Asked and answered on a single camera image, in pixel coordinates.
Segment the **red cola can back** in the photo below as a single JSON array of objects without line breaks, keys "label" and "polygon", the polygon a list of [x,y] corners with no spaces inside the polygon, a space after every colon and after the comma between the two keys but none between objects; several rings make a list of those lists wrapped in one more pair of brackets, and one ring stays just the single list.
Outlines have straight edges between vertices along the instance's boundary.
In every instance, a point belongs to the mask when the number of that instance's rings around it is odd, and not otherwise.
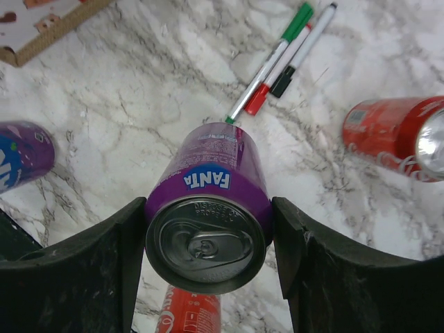
[{"label": "red cola can back", "polygon": [[443,180],[443,97],[367,100],[342,127],[347,150],[421,182]]}]

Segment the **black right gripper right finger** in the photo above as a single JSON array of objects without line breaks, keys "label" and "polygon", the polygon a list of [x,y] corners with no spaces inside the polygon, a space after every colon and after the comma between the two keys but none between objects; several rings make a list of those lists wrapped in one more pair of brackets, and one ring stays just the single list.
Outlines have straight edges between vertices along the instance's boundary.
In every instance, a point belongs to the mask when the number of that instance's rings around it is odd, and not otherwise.
[{"label": "black right gripper right finger", "polygon": [[443,258],[365,246],[272,200],[274,246],[294,332],[442,332]]}]

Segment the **purple Fanta can front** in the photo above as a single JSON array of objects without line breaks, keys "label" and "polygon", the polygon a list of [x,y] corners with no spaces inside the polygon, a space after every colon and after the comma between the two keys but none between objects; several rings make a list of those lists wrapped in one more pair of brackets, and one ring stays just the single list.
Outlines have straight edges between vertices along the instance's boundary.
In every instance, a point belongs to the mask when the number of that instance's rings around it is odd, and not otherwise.
[{"label": "purple Fanta can front", "polygon": [[45,129],[29,121],[1,122],[1,193],[45,176],[55,158]]}]

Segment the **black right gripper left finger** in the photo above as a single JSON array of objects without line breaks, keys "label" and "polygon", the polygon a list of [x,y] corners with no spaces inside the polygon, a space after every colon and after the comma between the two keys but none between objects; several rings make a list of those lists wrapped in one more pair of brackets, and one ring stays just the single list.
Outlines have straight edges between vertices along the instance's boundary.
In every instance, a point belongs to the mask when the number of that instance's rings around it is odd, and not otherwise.
[{"label": "black right gripper left finger", "polygon": [[2,332],[129,332],[142,268],[145,199],[42,247],[1,215]]}]

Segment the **purple fanta can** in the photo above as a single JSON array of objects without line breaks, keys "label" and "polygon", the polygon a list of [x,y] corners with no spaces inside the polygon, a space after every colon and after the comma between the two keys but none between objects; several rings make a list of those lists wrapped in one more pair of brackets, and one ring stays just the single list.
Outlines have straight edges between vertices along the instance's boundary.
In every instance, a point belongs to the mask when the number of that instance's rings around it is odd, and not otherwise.
[{"label": "purple fanta can", "polygon": [[45,129],[29,121],[1,122],[1,193],[45,176],[55,158]]},{"label": "purple fanta can", "polygon": [[145,205],[146,255],[175,287],[230,293],[260,271],[273,240],[273,209],[257,147],[241,128],[191,131]]}]

